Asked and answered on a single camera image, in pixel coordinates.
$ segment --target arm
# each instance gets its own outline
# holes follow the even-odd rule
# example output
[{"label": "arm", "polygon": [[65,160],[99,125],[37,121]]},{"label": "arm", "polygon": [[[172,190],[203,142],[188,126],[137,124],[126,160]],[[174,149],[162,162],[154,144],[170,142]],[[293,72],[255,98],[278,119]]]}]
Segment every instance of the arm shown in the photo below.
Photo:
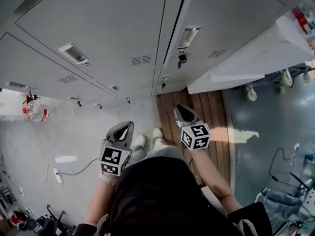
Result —
[{"label": "arm", "polygon": [[96,226],[99,220],[108,214],[115,186],[98,180],[94,195],[88,205],[83,223]]},{"label": "arm", "polygon": [[227,214],[236,211],[242,206],[236,201],[233,192],[224,178],[220,175],[214,164],[203,150],[191,152],[193,161],[200,177],[213,194],[219,199]]}]

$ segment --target caster wheel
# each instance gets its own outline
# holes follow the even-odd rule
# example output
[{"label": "caster wheel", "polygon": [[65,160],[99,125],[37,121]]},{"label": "caster wheel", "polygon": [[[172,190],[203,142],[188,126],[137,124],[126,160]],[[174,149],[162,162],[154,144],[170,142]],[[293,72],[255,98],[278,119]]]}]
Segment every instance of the caster wheel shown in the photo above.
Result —
[{"label": "caster wheel", "polygon": [[248,91],[246,96],[249,101],[253,102],[257,100],[257,94],[254,90]]},{"label": "caster wheel", "polygon": [[279,85],[280,94],[285,94],[285,86],[283,83]]},{"label": "caster wheel", "polygon": [[304,73],[302,76],[302,79],[303,79],[304,83],[306,83],[306,84],[311,81],[311,77],[308,73]]},{"label": "caster wheel", "polygon": [[281,73],[281,78],[286,87],[290,88],[293,85],[293,80],[288,77],[286,72]]}]

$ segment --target fiducial marker cube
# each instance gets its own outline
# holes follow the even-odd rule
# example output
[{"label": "fiducial marker cube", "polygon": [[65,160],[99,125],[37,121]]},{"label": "fiducial marker cube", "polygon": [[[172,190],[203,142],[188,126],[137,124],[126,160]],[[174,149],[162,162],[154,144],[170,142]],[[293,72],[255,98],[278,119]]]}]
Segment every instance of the fiducial marker cube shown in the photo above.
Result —
[{"label": "fiducial marker cube", "polygon": [[210,142],[208,124],[199,124],[182,127],[181,141],[190,149],[206,148]]},{"label": "fiducial marker cube", "polygon": [[98,160],[101,164],[102,172],[120,176],[129,163],[130,158],[130,151],[101,145]]}]

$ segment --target wooden floorboard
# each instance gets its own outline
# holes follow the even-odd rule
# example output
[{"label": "wooden floorboard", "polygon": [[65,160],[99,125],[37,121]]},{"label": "wooden floorboard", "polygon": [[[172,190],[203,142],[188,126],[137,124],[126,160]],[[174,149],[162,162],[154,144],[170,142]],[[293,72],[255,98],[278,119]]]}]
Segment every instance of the wooden floorboard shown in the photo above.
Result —
[{"label": "wooden floorboard", "polygon": [[[189,164],[191,154],[182,150],[179,128],[174,115],[174,106],[178,104],[195,109],[200,118],[208,124],[211,140],[205,152],[220,174],[230,184],[229,139],[221,91],[190,95],[185,89],[180,92],[157,96],[157,106],[164,138],[169,145],[174,145],[181,149],[185,161]],[[190,164],[190,168],[196,176],[197,183],[201,183],[199,173],[193,162]]]}]

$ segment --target concrete floor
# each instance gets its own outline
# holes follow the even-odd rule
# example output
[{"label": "concrete floor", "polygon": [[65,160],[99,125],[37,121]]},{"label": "concrete floor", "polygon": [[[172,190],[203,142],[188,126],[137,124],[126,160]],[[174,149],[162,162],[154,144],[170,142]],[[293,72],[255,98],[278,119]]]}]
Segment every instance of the concrete floor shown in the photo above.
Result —
[{"label": "concrete floor", "polygon": [[[301,175],[305,153],[315,152],[315,81],[310,76],[309,84],[297,77],[284,95],[273,86],[256,87],[256,102],[249,102],[242,90],[228,90],[235,136],[235,196],[242,205],[252,203],[265,187],[294,192],[295,188],[274,182],[268,169],[278,147],[284,148],[288,158],[299,143],[295,168],[280,153],[272,168],[280,181],[290,183],[290,172]],[[294,179],[291,183],[298,186]]]},{"label": "concrete floor", "polygon": [[[50,165],[49,183],[44,181],[48,163],[56,165],[59,172],[75,173],[98,157],[99,148],[108,129],[123,120],[135,123],[133,137],[139,134],[152,137],[155,126],[159,126],[155,99],[123,102],[121,105],[100,110],[95,106],[76,105],[60,102],[55,116],[45,122],[1,121],[0,151],[3,154],[6,171],[12,181],[23,188],[25,197],[19,194],[11,183],[18,203],[29,207],[36,215],[47,214],[46,205],[59,215],[66,211],[63,222],[82,222],[87,204],[93,194],[100,165],[93,162],[77,176],[62,176],[59,184]],[[74,156],[75,161],[57,163],[56,158]],[[5,175],[1,178],[8,182]]]}]

